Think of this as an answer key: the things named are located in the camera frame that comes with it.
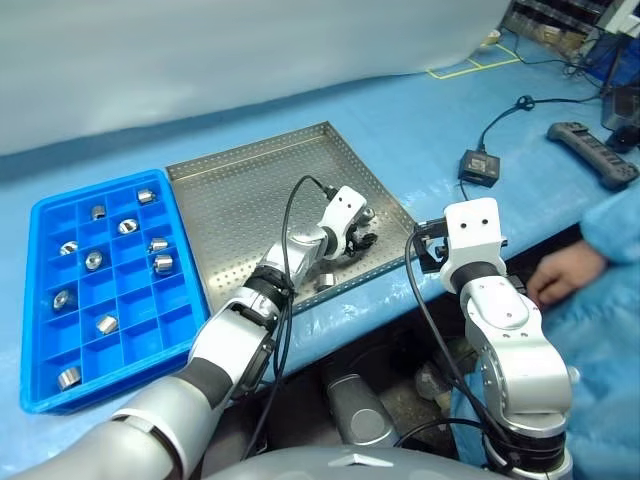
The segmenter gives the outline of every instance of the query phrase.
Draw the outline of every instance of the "white curtain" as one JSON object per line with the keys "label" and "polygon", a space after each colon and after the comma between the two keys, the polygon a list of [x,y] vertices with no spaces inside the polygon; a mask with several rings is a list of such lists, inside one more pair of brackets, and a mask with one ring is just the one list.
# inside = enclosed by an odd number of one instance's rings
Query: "white curtain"
{"label": "white curtain", "polygon": [[0,0],[0,154],[418,72],[509,0]]}

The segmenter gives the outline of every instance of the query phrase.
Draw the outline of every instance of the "perforated metal tray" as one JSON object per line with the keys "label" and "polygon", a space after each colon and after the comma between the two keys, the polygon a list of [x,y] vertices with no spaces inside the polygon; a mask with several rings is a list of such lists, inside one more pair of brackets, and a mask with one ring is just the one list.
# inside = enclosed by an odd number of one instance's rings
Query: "perforated metal tray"
{"label": "perforated metal tray", "polygon": [[[401,262],[413,220],[328,122],[167,168],[211,310],[241,285],[280,238],[287,198],[298,179],[349,185],[376,211],[369,231],[378,242],[354,258],[321,262],[296,297],[301,311]],[[311,183],[296,195],[290,230],[322,218],[327,202]],[[334,273],[336,285],[316,293],[315,277]]]}

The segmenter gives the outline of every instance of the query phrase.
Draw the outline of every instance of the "blue plastic tray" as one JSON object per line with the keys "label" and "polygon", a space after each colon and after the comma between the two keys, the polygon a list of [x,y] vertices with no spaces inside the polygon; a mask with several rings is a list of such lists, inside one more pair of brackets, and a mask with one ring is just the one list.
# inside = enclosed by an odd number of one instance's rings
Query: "blue plastic tray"
{"label": "blue plastic tray", "polygon": [[[148,188],[153,202],[140,205],[137,191]],[[106,217],[91,219],[104,205]],[[118,224],[139,222],[122,235]],[[169,247],[149,253],[153,237]],[[78,250],[60,255],[62,244]],[[103,254],[89,272],[88,252]],[[153,270],[157,254],[173,257],[173,270]],[[69,289],[77,306],[53,310],[53,298]],[[103,335],[96,323],[105,314],[119,328]],[[184,364],[191,341],[208,318],[169,183],[150,170],[38,202],[31,211],[22,334],[20,403],[27,412],[66,413],[94,403]],[[61,391],[58,375],[78,367],[82,383]]]}

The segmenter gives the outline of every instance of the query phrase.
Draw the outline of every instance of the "blue table surface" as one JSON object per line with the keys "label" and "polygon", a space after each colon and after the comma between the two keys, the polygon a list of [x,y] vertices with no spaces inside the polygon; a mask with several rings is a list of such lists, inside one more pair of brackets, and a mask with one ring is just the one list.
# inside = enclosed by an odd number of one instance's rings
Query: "blue table surface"
{"label": "blue table surface", "polygon": [[[529,59],[547,56],[521,42]],[[131,394],[69,416],[27,415],[19,407],[22,298],[29,212],[43,197],[148,168],[278,135],[329,120],[416,220],[442,216],[462,201],[458,162],[478,135],[517,97],[585,98],[595,88],[564,78],[558,63],[521,63],[437,80],[427,74],[357,81],[232,111],[78,139],[0,157],[0,477],[40,463],[67,447]],[[558,121],[579,121],[600,139],[600,101],[539,105],[518,112],[487,136],[502,158],[501,178],[471,197],[493,196],[513,256],[577,222],[610,195],[596,176],[545,132]],[[637,149],[625,156],[640,164]],[[418,276],[425,298],[442,289]],[[348,291],[295,317],[289,371],[299,369],[415,307],[404,268]]]}

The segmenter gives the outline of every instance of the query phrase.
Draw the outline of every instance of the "cable connector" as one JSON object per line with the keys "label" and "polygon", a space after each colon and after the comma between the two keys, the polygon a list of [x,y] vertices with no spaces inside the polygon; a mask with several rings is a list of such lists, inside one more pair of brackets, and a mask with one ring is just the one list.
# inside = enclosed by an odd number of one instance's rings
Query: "cable connector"
{"label": "cable connector", "polygon": [[333,197],[335,197],[338,194],[338,189],[333,185],[322,187],[322,191],[324,192],[325,196],[327,197],[327,200],[329,201],[333,200]]}

